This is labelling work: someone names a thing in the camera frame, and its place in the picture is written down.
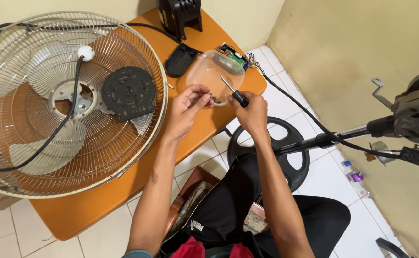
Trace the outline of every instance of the plastic lid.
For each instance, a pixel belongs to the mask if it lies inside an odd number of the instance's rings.
[[[208,86],[212,96],[216,98],[215,106],[224,106],[227,104],[227,96],[231,95],[232,91],[224,84],[220,75],[234,90],[238,90],[244,80],[244,69],[235,60],[222,53],[208,50],[197,59],[189,71],[186,85]]]

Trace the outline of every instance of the fan head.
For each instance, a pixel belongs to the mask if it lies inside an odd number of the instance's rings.
[[[95,51],[83,62],[73,96],[77,50]],[[101,95],[105,79],[122,67],[152,77],[154,111],[118,122]],[[154,140],[166,109],[163,66],[149,43],[120,21],[56,12],[0,31],[0,168],[23,163],[48,139],[76,102],[74,118],[32,162],[0,172],[0,193],[48,198],[90,189],[125,171]]]

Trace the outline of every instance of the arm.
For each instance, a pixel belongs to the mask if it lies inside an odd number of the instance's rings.
[[[173,99],[170,120],[160,141],[149,180],[133,215],[126,252],[141,249],[154,256],[165,236],[171,186],[180,140],[189,132],[197,112],[214,101],[203,85],[191,85]]]
[[[265,216],[276,247],[282,257],[314,258],[302,216],[271,149],[267,131],[267,101],[248,91],[241,94],[249,100],[246,108],[242,108],[232,96],[227,99],[256,147]]]

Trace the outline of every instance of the person's left hand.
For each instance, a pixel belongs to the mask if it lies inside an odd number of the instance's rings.
[[[170,120],[164,137],[181,140],[193,125],[195,116],[203,107],[213,107],[210,89],[205,85],[190,85],[173,99]]]

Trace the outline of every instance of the orange table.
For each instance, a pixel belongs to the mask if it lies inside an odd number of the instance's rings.
[[[204,11],[202,11],[202,21],[203,32],[191,27],[185,28],[188,38],[184,41],[185,44],[206,51],[226,42],[241,52],[227,33]],[[161,27],[157,9],[152,9],[131,22]],[[177,46],[171,39],[155,30],[138,26],[135,26],[134,29],[149,42],[163,64]],[[168,77],[168,83],[175,88],[174,90],[169,88],[168,109],[171,108],[173,98],[186,87],[186,76],[187,74],[180,78]],[[260,94],[265,88],[266,82],[261,74],[255,69],[248,69],[240,90]],[[190,155],[234,118],[235,112],[229,105],[201,110],[195,118],[192,129],[179,144],[176,163]],[[163,128],[166,126],[167,120],[167,116],[165,116]],[[160,142],[163,131],[159,132],[144,156],[119,179],[113,179],[89,191],[70,196],[30,200],[52,234],[59,240],[67,240],[102,219],[142,190],[152,169],[158,151],[158,142]]]

